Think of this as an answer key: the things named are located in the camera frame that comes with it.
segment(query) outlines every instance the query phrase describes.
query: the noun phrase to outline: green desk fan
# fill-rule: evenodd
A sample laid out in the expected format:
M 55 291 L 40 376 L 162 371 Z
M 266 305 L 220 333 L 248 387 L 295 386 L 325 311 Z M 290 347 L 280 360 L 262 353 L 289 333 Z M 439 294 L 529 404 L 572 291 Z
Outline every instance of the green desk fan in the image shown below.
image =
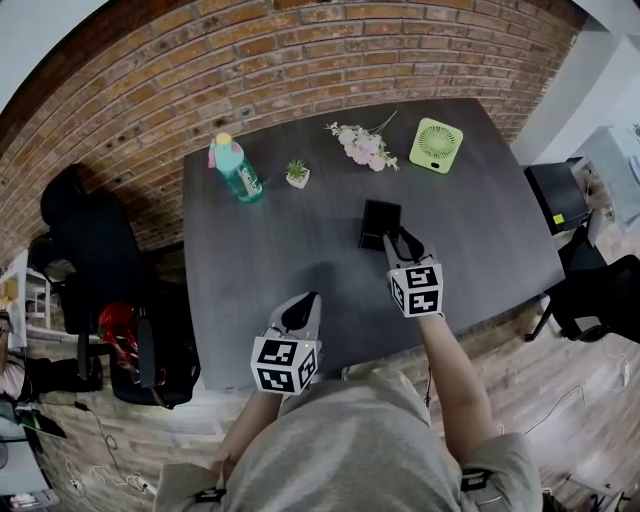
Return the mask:
M 409 160 L 421 167 L 446 174 L 451 169 L 460 144 L 460 130 L 425 117 L 418 126 Z

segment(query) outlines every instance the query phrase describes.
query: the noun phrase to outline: water bottle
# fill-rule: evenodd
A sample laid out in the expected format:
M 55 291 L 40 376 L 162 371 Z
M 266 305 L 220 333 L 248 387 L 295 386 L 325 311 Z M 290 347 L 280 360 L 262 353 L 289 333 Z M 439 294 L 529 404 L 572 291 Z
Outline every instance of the water bottle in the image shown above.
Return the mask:
M 240 144 L 228 133 L 220 133 L 209 147 L 209 168 L 218 169 L 236 197 L 243 203 L 258 201 L 262 183 L 244 156 Z

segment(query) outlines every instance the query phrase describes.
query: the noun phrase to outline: sleeve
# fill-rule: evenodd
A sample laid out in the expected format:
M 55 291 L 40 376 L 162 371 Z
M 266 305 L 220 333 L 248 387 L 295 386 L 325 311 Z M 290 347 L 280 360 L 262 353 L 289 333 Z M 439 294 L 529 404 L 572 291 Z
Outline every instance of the sleeve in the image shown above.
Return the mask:
M 461 487 L 469 504 L 482 512 L 542 509 L 540 477 L 522 434 L 495 437 L 474 448 L 462 465 Z
M 222 510 L 221 500 L 226 490 L 218 483 L 211 471 L 195 464 L 164 466 L 153 502 L 153 512 Z

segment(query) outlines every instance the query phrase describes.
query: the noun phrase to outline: red brick wall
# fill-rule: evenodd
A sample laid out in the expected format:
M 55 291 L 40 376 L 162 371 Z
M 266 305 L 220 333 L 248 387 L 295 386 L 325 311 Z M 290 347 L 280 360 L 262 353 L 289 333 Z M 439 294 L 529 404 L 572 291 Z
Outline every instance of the red brick wall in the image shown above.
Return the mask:
M 96 30 L 118 22 L 107 13 L 90 21 Z M 0 255 L 44 230 L 40 194 L 73 162 L 89 167 L 89 189 L 118 194 L 143 249 L 181 239 L 182 156 L 222 128 L 464 96 L 511 140 L 583 22 L 570 0 L 200 0 L 170 10 L 13 124 L 0 158 Z

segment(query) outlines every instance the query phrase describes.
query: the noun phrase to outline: chair leg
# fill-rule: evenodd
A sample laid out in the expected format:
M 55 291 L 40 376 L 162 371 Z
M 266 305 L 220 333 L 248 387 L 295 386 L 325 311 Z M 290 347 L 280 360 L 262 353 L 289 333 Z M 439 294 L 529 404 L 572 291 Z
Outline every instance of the chair leg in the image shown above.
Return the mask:
M 538 325 L 536 325 L 536 328 L 533 330 L 533 332 L 531 334 L 524 335 L 524 341 L 528 343 L 535 340 L 538 337 L 538 334 L 540 334 L 540 331 L 542 330 L 544 325 L 549 321 L 549 317 L 551 317 L 551 304 L 549 304 L 547 306 L 547 309 L 544 310 L 544 313 L 542 313 L 542 318 L 538 322 Z

